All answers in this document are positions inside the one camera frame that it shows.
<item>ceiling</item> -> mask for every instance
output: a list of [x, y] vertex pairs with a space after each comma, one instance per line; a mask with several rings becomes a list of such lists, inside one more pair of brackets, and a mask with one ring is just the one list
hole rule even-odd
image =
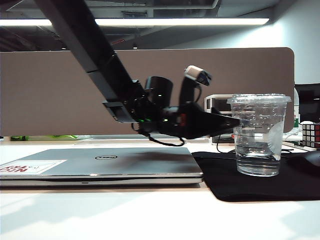
[[[280, 0], [86, 0], [96, 18], [272, 18]], [[1, 19], [45, 18], [33, 0], [2, 0]], [[163, 49], [235, 27], [101, 27], [115, 49]], [[0, 27], [0, 51], [68, 49], [53, 27]]]

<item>rubik's cube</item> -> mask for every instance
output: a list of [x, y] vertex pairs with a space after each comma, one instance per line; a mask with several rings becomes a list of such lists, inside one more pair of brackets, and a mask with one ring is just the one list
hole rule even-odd
[[302, 144], [311, 148], [320, 148], [320, 124], [302, 125]]

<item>dell logo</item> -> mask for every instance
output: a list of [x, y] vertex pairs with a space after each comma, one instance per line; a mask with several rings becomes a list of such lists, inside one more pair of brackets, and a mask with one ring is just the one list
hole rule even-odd
[[116, 159], [118, 156], [115, 155], [109, 155], [109, 156], [96, 156], [95, 159], [97, 160], [110, 160], [110, 159]]

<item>cup lid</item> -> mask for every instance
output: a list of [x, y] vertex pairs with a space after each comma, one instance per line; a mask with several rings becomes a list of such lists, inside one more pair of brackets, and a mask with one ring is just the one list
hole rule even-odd
[[291, 97], [278, 93], [266, 94], [234, 94], [227, 100], [228, 104], [286, 104]]

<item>robotic arm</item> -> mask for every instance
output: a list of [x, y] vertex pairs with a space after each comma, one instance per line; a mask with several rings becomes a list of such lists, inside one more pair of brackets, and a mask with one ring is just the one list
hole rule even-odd
[[136, 131], [154, 142], [162, 143], [150, 134], [160, 133], [180, 138], [181, 145], [182, 138], [216, 136], [239, 125], [238, 119], [218, 111], [204, 112], [194, 102], [195, 88], [211, 81], [203, 69], [189, 66], [185, 70], [179, 106], [169, 106], [172, 82], [151, 76], [143, 88], [138, 80], [132, 80], [84, 0], [35, 2], [101, 91], [106, 99], [103, 104], [116, 121], [131, 123], [132, 128], [138, 123]]

